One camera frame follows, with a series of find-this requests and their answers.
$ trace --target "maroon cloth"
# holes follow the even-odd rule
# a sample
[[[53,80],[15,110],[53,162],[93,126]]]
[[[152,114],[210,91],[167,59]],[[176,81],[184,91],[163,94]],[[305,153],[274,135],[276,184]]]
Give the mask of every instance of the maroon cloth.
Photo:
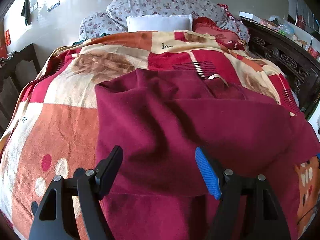
[[[200,240],[219,204],[195,161],[205,146],[225,168],[265,174],[297,239],[299,178],[294,165],[319,153],[304,116],[273,99],[193,71],[134,72],[95,87],[97,162],[114,145],[124,160],[103,212],[117,240]]]

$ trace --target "blue gripper pad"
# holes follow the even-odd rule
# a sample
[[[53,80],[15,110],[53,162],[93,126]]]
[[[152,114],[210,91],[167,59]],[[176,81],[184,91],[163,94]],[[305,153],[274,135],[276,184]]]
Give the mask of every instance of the blue gripper pad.
[[[210,195],[213,195],[216,200],[219,200],[222,194],[219,178],[207,158],[204,156],[200,147],[196,148],[196,163],[201,172],[202,178],[207,185]]]

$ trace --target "wall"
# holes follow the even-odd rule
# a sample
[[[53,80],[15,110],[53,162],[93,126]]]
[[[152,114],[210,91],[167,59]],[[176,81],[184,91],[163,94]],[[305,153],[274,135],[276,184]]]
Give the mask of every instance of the wall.
[[[31,14],[31,25],[25,26],[20,16],[24,0],[16,0],[4,19],[4,31],[10,30],[12,44],[8,51],[21,50],[35,44],[40,65],[43,65],[54,49],[71,45],[78,40],[81,20],[89,14],[104,11],[112,0],[60,0],[60,5],[47,12],[45,0],[30,0],[30,5],[39,3]],[[239,11],[253,13],[262,18],[270,15],[285,17],[288,14],[287,0],[211,0],[228,4],[232,14]]]

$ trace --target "blanket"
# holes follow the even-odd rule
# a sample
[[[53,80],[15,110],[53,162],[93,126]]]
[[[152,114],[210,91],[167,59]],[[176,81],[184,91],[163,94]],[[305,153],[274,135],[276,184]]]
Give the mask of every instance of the blanket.
[[[189,31],[119,33],[58,48],[21,92],[0,140],[0,210],[21,239],[28,239],[33,216],[54,175],[76,177],[95,166],[99,129],[95,85],[137,68],[189,69],[203,79],[218,76],[227,84],[268,96],[291,118],[301,115],[277,66],[253,59],[245,51],[229,50],[214,36]],[[306,136],[314,138],[311,131]],[[309,173],[317,158],[304,161],[308,163],[295,167],[299,176],[304,175],[304,180],[297,176],[297,221],[302,218],[298,234],[311,219],[307,204],[316,203],[320,185],[317,169],[313,168],[313,176]],[[79,200],[73,200],[80,236],[85,239]]]

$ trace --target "bed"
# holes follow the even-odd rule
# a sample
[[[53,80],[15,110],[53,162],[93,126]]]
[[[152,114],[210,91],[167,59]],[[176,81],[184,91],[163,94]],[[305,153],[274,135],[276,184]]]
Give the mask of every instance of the bed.
[[[250,52],[228,49],[214,36],[190,31],[128,33],[125,18],[132,13],[204,16],[220,29],[236,33]],[[103,33],[107,36],[97,38]],[[115,0],[106,12],[82,21],[79,39],[85,41],[56,49],[37,78],[22,90],[0,140],[0,210],[20,239],[28,238],[33,216],[53,176],[76,177],[99,160],[95,86],[137,68],[192,70],[204,80],[217,77],[265,95],[291,119],[299,118],[299,138],[307,145],[306,152],[300,149],[297,162],[289,167],[291,176],[271,184],[277,188],[286,217],[297,217],[289,223],[292,238],[313,239],[319,223],[319,142],[305,117],[318,103],[320,68],[310,55],[278,34],[235,19],[226,6],[207,0]],[[294,198],[288,201],[281,193],[283,188],[294,192]],[[110,201],[101,204],[107,218]],[[73,205],[80,237],[86,239],[77,197]],[[125,239],[118,234],[118,239]]]

